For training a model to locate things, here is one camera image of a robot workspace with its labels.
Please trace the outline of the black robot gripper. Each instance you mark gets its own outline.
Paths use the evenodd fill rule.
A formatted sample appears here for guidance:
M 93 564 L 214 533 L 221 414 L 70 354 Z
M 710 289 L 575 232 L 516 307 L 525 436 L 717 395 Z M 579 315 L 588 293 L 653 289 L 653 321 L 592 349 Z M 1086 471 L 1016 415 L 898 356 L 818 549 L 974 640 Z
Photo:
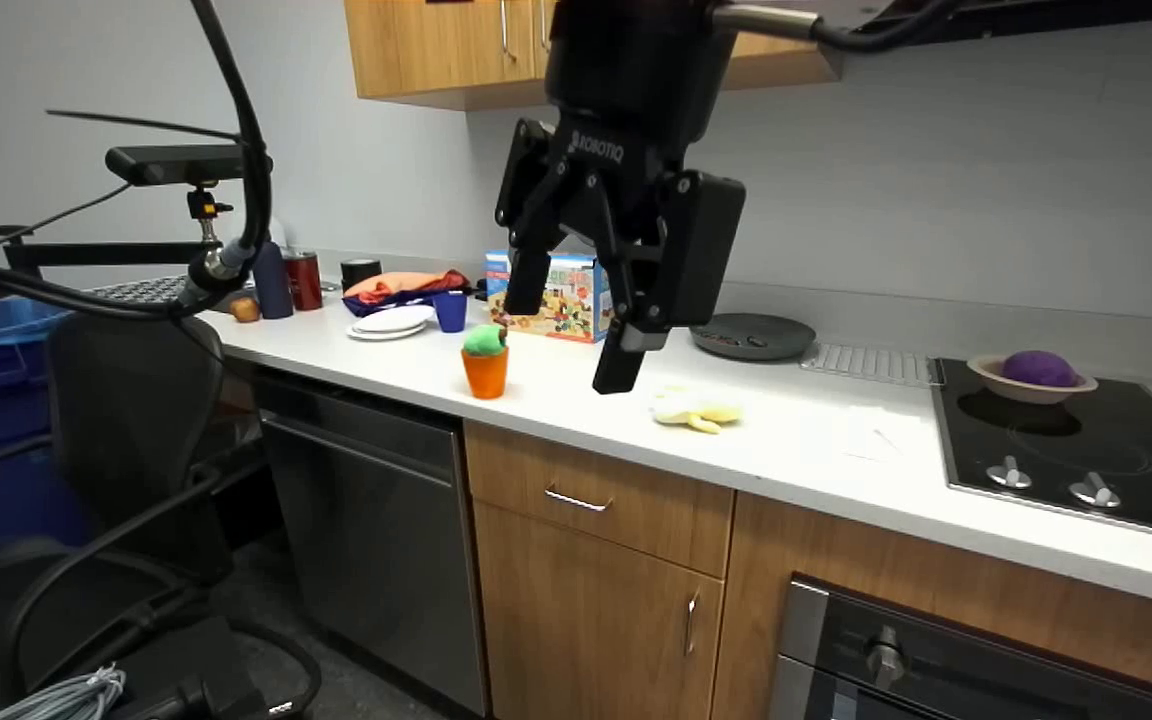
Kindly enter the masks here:
M 631 394 L 673 325 L 704 325 L 734 258 L 746 188 L 683 163 L 704 135 L 738 35 L 704 0 L 615 10 L 564 0 L 546 93 L 561 123 L 512 133 L 497 224 L 508 232 L 508 315 L 536 315 L 553 250 L 586 237 L 611 289 L 592 389 Z

